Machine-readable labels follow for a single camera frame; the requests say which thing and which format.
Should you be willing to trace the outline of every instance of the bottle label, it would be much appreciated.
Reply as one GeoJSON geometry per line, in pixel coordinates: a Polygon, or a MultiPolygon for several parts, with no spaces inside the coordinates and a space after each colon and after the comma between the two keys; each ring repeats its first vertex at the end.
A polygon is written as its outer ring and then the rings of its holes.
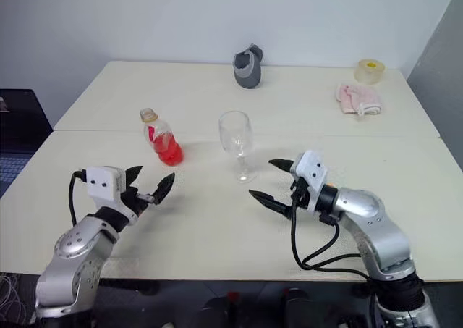
{"type": "Polygon", "coordinates": [[[154,142],[154,127],[151,125],[148,127],[148,137],[150,139],[150,142],[154,142]]]}

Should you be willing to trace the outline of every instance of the roll of tape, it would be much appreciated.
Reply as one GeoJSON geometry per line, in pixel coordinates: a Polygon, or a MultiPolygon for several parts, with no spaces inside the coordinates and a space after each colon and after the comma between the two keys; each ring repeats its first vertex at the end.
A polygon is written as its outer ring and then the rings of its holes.
{"type": "Polygon", "coordinates": [[[384,64],[374,59],[363,59],[355,70],[355,79],[364,84],[379,82],[384,72],[384,64]]]}

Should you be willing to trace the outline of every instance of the robotic arm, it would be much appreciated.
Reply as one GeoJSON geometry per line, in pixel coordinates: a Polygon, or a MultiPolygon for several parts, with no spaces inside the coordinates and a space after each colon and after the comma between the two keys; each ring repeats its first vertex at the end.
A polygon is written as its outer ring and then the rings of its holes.
{"type": "MultiPolygon", "coordinates": [[[[319,213],[320,221],[335,226],[336,232],[339,232],[338,223],[350,232],[368,271],[375,303],[387,327],[439,327],[430,299],[422,289],[422,280],[416,275],[409,241],[388,218],[380,198],[365,190],[337,189],[327,185],[327,169],[313,151],[300,154],[295,161],[274,159],[269,162],[292,174],[293,204],[286,206],[268,194],[250,190],[254,198],[291,219],[294,228],[296,209],[300,207],[312,214],[319,213]]],[[[332,261],[322,262],[315,268],[306,264],[311,256],[303,262],[299,260],[294,237],[292,232],[293,254],[299,266],[306,270],[327,271],[321,265],[332,261]]],[[[351,256],[356,255],[340,256],[337,260],[351,256]]]]}
{"type": "Polygon", "coordinates": [[[153,194],[139,194],[130,185],[141,169],[89,167],[75,172],[75,177],[87,183],[88,195],[95,201],[97,212],[88,214],[56,242],[51,263],[36,287],[35,314],[39,327],[91,327],[90,310],[101,269],[119,233],[127,225],[133,225],[149,203],[162,202],[174,183],[175,175],[170,174],[159,182],[153,194]]]}

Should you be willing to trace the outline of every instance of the plastic bottle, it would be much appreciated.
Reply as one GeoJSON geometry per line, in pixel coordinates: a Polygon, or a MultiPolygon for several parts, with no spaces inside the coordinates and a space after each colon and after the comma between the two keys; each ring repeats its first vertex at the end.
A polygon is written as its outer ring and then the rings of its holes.
{"type": "Polygon", "coordinates": [[[183,152],[175,141],[169,125],[158,119],[158,115],[152,109],[142,109],[140,116],[145,123],[145,138],[159,159],[170,166],[181,163],[183,152]]]}

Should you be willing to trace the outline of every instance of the table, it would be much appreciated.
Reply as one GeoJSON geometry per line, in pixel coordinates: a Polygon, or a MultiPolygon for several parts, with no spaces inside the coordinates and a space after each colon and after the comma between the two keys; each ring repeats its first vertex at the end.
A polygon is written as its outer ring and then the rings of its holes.
{"type": "Polygon", "coordinates": [[[151,107],[190,139],[216,139],[218,118],[231,109],[248,113],[258,135],[439,136],[398,70],[374,87],[380,117],[343,115],[334,92],[341,82],[357,83],[353,71],[263,67],[259,87],[247,90],[230,64],[109,62],[54,129],[140,132],[138,112],[151,107]]]}
{"type": "MultiPolygon", "coordinates": [[[[258,177],[247,185],[232,176],[233,160],[218,140],[178,136],[182,165],[163,165],[140,132],[55,131],[0,200],[0,270],[40,274],[57,238],[71,220],[70,175],[80,167],[144,165],[135,185],[151,192],[168,173],[177,174],[171,194],[127,227],[103,277],[140,279],[354,280],[355,275],[304,272],[292,258],[287,220],[263,208],[247,190],[263,190],[289,202],[291,177],[268,159],[321,152],[328,181],[380,196],[388,215],[408,235],[419,275],[426,280],[462,280],[461,192],[463,174],[439,138],[423,136],[256,135],[258,177]]],[[[95,211],[82,183],[75,186],[80,219],[95,211]]],[[[311,253],[333,228],[299,213],[298,248],[311,253]]],[[[326,257],[356,251],[343,231],[326,257]]],[[[340,266],[363,270],[359,259],[340,266]]]]}

